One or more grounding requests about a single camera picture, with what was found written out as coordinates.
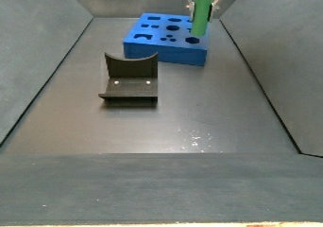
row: hole in foam block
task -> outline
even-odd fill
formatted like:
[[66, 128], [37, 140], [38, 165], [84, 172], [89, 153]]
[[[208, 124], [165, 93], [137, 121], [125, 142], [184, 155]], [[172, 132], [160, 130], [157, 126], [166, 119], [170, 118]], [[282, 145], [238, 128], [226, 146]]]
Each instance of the hole in foam block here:
[[148, 20], [160, 20], [160, 17], [150, 16], [150, 17], [148, 17]]
[[178, 30], [178, 26], [166, 26], [166, 30], [177, 31]]
[[176, 19], [176, 18], [170, 18], [170, 19], [168, 19], [170, 22], [180, 22], [181, 21], [181, 19]]
[[196, 37], [188, 37], [185, 39], [185, 42], [189, 43], [189, 44], [198, 44], [198, 38], [196, 38]]
[[133, 38], [134, 38], [134, 39], [138, 39], [138, 38], [146, 38], [146, 40], [150, 40], [152, 35], [149, 35], [149, 34], [136, 34], [136, 35], [133, 36]]

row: green cylinder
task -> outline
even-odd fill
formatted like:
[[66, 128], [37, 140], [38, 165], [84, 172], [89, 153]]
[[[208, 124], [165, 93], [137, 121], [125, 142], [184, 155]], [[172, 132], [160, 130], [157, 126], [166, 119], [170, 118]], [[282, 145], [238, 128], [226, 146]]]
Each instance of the green cylinder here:
[[205, 34], [212, 0], [196, 0], [194, 18], [190, 33], [196, 36]]

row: gray floor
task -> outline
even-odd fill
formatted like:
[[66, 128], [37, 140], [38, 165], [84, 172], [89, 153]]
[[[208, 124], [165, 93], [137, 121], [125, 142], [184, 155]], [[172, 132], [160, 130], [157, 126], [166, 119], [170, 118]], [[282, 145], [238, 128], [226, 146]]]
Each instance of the gray floor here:
[[104, 104], [104, 52], [122, 56], [133, 22], [93, 20], [0, 152], [296, 154], [218, 21], [204, 67], [158, 63], [156, 108]]

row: black plastic part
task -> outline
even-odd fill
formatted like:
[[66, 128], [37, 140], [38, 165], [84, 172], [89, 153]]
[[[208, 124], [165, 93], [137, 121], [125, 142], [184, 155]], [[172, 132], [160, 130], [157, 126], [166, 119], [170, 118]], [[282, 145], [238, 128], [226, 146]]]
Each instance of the black plastic part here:
[[98, 97], [157, 99], [157, 53], [137, 60], [104, 56], [109, 79], [105, 93]]

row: blue foam block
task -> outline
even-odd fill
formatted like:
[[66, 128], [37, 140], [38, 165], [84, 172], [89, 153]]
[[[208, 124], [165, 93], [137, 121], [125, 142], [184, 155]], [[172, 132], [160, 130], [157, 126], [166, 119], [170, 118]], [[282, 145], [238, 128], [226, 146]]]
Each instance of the blue foam block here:
[[158, 61], [204, 65], [208, 32], [190, 34], [188, 16], [144, 13], [124, 38], [125, 57], [138, 59], [157, 52]]

